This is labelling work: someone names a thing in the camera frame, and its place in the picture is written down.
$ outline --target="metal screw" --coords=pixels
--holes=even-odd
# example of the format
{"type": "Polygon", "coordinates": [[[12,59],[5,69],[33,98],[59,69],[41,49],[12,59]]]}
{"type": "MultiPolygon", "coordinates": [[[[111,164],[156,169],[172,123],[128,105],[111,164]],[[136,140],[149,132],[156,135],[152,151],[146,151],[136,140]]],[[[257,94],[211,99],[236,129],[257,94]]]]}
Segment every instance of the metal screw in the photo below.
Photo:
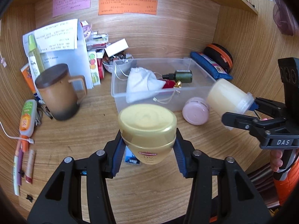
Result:
{"type": "Polygon", "coordinates": [[[226,158],[226,161],[228,161],[229,163],[234,163],[235,162],[235,159],[232,157],[232,156],[228,156],[226,158]]]}
{"type": "Polygon", "coordinates": [[[70,156],[68,156],[64,159],[65,163],[70,163],[71,161],[72,161],[72,158],[70,156]]]}
{"type": "Polygon", "coordinates": [[[201,155],[201,151],[200,150],[194,150],[193,151],[193,155],[194,156],[200,156],[201,155]]]}
{"type": "Polygon", "coordinates": [[[102,155],[104,155],[105,154],[105,151],[104,150],[98,150],[97,151],[97,155],[98,156],[102,156],[102,155]]]}

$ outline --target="pink sticky note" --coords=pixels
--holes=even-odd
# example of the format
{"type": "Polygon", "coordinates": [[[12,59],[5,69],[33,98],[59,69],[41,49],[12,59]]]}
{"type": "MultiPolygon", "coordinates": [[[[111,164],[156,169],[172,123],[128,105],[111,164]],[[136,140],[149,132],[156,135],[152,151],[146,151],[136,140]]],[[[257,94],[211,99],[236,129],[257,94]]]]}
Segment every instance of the pink sticky note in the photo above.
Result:
{"type": "Polygon", "coordinates": [[[90,8],[90,0],[53,0],[53,17],[90,8]]]}

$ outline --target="dark green bottle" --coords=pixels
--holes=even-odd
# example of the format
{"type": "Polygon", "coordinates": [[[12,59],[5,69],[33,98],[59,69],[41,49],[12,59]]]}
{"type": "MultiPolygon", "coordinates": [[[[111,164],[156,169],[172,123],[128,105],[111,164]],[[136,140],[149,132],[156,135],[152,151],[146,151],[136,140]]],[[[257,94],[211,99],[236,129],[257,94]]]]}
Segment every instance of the dark green bottle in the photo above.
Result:
{"type": "Polygon", "coordinates": [[[163,79],[174,80],[175,82],[181,81],[181,83],[192,82],[192,71],[190,70],[176,70],[174,73],[162,75],[163,79]]]}

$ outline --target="green label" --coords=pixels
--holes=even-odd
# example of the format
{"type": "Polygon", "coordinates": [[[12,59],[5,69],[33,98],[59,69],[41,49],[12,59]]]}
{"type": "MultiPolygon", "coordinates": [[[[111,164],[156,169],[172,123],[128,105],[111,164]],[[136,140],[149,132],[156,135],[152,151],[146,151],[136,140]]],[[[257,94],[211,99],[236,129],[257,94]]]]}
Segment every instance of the green label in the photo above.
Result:
{"type": "Polygon", "coordinates": [[[31,115],[32,114],[32,107],[33,107],[33,103],[31,101],[26,102],[24,104],[24,107],[23,107],[22,115],[24,115],[24,114],[31,115]]]}

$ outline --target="small blue package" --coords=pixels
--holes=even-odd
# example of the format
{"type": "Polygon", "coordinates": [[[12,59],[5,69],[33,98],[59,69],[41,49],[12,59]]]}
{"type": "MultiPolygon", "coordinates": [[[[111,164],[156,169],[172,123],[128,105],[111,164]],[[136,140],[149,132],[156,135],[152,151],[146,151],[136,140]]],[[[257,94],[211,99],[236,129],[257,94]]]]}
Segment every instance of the small blue package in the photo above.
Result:
{"type": "Polygon", "coordinates": [[[211,58],[207,57],[203,53],[191,52],[191,58],[195,60],[203,69],[205,69],[215,80],[224,78],[226,80],[231,80],[233,77],[226,73],[226,71],[218,65],[211,58]]]}
{"type": "Polygon", "coordinates": [[[125,162],[140,165],[140,161],[135,157],[135,155],[130,151],[130,149],[126,146],[125,149],[125,162]]]}

